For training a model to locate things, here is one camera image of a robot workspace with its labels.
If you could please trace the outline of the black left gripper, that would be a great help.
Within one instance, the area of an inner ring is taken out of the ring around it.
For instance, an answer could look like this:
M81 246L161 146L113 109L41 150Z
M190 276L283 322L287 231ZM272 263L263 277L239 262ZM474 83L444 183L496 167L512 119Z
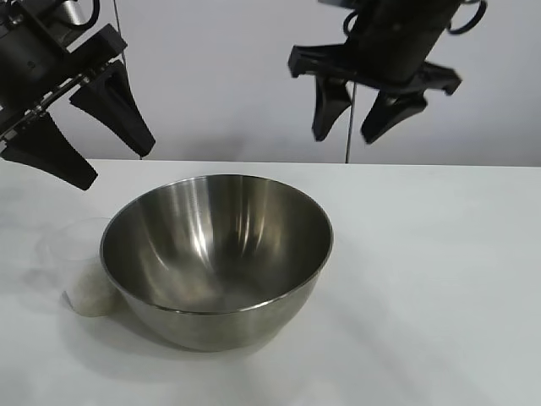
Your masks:
M127 47L119 32L106 25L68 49L96 25L100 11L99 1L92 3L88 18L77 1L1 2L1 140L10 138L1 157L81 190L98 174L47 112L75 86L82 85L70 103L108 127L139 157L148 156L156 143L124 64L111 63Z

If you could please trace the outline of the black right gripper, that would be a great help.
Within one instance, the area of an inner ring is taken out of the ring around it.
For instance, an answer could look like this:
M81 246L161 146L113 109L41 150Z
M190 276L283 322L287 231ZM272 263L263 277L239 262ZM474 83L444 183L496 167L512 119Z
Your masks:
M288 59L292 77L315 78L312 131L325 140L336 120L351 106L346 82L378 90L360 132L373 144L402 121L428 106L427 89L453 94L461 79L453 69L426 57L450 23L459 1L359 1L346 19L342 44L295 46Z

